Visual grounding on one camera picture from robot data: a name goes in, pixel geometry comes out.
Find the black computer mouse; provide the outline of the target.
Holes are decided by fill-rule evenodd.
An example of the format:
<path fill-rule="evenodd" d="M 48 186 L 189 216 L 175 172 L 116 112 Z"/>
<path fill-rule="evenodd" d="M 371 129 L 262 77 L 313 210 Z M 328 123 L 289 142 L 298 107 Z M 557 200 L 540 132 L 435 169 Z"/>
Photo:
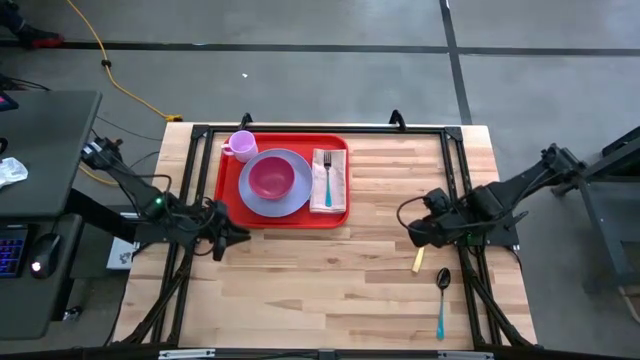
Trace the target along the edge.
<path fill-rule="evenodd" d="M 55 233 L 47 233 L 35 241 L 29 257 L 29 270 L 34 278 L 46 279 L 55 272 L 61 241 L 62 237 Z"/>

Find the black aluminium table frame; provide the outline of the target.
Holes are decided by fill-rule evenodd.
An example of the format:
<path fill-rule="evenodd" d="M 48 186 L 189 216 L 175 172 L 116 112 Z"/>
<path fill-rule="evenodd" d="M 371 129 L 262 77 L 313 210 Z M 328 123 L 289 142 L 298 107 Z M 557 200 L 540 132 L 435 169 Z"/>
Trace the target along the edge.
<path fill-rule="evenodd" d="M 331 229 L 256 230 L 221 261 L 195 258 L 153 339 L 183 347 L 470 349 L 506 339 L 471 305 L 455 248 L 427 248 L 419 273 L 405 224 L 425 213 L 420 196 L 463 192 L 498 177 L 489 131 L 478 125 L 259 123 L 253 131 L 329 133 L 350 160 L 350 209 Z M 439 270 L 445 338 L 438 340 Z"/>

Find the lavender plastic plate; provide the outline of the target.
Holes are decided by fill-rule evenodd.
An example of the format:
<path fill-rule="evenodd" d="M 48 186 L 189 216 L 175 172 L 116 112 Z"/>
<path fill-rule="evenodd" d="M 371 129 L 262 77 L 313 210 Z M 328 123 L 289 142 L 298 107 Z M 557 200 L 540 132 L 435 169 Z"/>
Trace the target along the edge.
<path fill-rule="evenodd" d="M 281 199 L 270 200 L 250 189 L 250 171 L 258 169 L 258 162 L 270 157 L 286 160 L 294 172 L 292 189 Z M 299 154 L 287 149 L 269 149 L 245 164 L 240 172 L 238 187 L 243 203 L 254 213 L 268 218 L 286 217 L 298 211 L 310 198 L 313 175 L 309 163 Z"/>

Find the person's foot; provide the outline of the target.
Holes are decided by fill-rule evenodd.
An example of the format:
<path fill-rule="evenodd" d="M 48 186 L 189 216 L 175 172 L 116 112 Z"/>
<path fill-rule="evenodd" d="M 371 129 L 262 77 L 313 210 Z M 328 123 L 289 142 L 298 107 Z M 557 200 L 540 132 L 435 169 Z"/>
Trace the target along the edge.
<path fill-rule="evenodd" d="M 0 27 L 6 28 L 26 49 L 56 48 L 64 43 L 60 34 L 29 25 L 12 0 L 0 0 Z"/>

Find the magenta plastic bowl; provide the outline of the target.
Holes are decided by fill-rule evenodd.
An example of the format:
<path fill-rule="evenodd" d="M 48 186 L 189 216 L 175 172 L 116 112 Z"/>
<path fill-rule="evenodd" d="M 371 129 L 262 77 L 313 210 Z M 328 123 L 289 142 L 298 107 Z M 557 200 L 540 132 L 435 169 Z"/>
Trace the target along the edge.
<path fill-rule="evenodd" d="M 249 170 L 249 187 L 262 199 L 278 200 L 285 197 L 293 188 L 294 182 L 292 165 L 281 157 L 262 158 Z"/>

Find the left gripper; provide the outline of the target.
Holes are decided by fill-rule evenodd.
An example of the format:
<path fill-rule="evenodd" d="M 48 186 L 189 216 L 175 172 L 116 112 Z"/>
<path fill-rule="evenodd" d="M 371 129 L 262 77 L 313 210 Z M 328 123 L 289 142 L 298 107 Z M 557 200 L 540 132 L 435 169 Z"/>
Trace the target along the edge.
<path fill-rule="evenodd" d="M 214 261 L 221 261 L 228 247 L 251 240 L 250 231 L 231 227 L 227 208 L 223 203 L 207 199 L 206 205 L 207 219 L 202 230 L 202 239 L 211 245 L 206 255 L 210 254 Z"/>

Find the silver aluminium bracket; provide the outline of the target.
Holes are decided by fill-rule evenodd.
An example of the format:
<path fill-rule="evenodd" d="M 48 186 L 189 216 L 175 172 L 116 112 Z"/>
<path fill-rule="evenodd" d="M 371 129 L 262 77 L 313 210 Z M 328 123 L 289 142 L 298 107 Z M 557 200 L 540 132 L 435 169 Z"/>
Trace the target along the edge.
<path fill-rule="evenodd" d="M 495 360 L 494 354 L 476 351 L 438 351 L 438 360 Z"/>
<path fill-rule="evenodd" d="M 158 360 L 203 360 L 215 357 L 216 350 L 213 348 L 171 349 L 158 354 Z"/>

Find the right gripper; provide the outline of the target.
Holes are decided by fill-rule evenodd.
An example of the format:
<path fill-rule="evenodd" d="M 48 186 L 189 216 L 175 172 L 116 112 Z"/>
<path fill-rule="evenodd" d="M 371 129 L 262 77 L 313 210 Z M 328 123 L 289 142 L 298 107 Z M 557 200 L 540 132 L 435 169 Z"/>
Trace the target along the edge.
<path fill-rule="evenodd" d="M 483 230 L 464 205 L 453 202 L 440 188 L 428 192 L 423 203 L 429 210 L 423 219 L 423 230 L 433 240 L 456 240 L 468 234 L 479 234 Z"/>

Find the white printed box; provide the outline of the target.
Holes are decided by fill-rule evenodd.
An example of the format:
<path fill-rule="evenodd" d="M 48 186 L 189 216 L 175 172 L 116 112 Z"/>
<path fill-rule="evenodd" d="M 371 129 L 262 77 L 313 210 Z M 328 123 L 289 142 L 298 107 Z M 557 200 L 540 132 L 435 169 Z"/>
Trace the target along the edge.
<path fill-rule="evenodd" d="M 108 270 L 126 270 L 132 267 L 132 261 L 135 251 L 139 248 L 137 242 L 129 243 L 120 238 L 114 237 L 107 259 L 106 268 Z"/>

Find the beige cloth napkin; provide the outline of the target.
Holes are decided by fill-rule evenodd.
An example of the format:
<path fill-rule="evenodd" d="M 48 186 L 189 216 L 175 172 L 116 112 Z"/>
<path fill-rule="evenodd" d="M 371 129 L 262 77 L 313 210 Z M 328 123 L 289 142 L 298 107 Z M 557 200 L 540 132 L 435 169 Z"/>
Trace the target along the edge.
<path fill-rule="evenodd" d="M 333 205 L 325 206 L 326 173 L 323 164 L 323 149 L 314 149 L 312 156 L 312 192 L 310 212 L 320 214 L 342 214 L 347 210 L 347 151 L 329 150 L 332 153 L 330 169 L 331 195 Z"/>

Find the black desk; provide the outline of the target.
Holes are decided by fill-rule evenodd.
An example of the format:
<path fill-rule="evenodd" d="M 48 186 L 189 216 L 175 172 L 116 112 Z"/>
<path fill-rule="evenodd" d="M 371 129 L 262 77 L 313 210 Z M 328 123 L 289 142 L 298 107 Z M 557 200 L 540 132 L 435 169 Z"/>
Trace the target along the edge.
<path fill-rule="evenodd" d="M 71 285 L 70 270 L 84 224 L 64 207 L 90 135 L 101 95 L 92 91 L 13 92 L 19 108 L 0 112 L 2 159 L 14 157 L 27 168 L 24 181 L 0 189 L 0 229 L 27 227 L 25 256 L 16 278 L 0 278 L 0 340 L 37 339 L 61 319 Z M 35 241 L 62 237 L 55 272 L 34 278 L 29 257 Z"/>

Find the fork with teal handle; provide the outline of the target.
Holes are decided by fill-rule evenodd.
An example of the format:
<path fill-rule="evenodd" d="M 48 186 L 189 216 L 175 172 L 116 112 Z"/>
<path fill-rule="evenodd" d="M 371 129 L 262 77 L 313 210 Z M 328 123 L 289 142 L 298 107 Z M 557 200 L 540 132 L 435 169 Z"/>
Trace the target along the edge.
<path fill-rule="evenodd" d="M 325 150 L 323 153 L 323 164 L 326 173 L 326 191 L 325 191 L 325 206 L 330 208 L 332 203 L 332 195 L 331 195 L 331 180 L 330 180 L 330 169 L 332 166 L 332 153 L 329 150 Z"/>

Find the spoon with teal handle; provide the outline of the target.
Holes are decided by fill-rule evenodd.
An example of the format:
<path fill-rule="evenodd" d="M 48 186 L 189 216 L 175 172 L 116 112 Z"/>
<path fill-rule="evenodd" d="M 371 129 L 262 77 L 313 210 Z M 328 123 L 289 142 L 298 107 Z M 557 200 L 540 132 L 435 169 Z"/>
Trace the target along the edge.
<path fill-rule="evenodd" d="M 436 276 L 436 285 L 440 290 L 440 305 L 439 305 L 438 324 L 437 324 L 437 330 L 436 330 L 436 338 L 438 340 L 443 340 L 445 338 L 444 291 L 449 287 L 450 283 L 451 283 L 450 270 L 446 267 L 441 268 Z"/>

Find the white crumpled tissue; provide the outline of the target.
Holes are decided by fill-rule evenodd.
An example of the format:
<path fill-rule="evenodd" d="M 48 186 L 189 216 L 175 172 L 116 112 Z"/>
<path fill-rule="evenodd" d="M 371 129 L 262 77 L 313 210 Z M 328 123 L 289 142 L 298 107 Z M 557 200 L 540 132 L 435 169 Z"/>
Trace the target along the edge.
<path fill-rule="evenodd" d="M 27 168 L 14 157 L 0 160 L 0 189 L 28 178 Z"/>

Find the pink plastic mug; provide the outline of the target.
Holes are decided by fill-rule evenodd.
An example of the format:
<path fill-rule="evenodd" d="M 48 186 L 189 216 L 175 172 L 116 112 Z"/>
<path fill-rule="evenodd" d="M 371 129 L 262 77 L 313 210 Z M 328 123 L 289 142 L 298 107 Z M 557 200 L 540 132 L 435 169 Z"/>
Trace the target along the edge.
<path fill-rule="evenodd" d="M 247 163 L 259 153 L 254 134 L 246 130 L 233 133 L 221 145 L 221 150 L 224 155 L 232 156 L 241 163 Z"/>

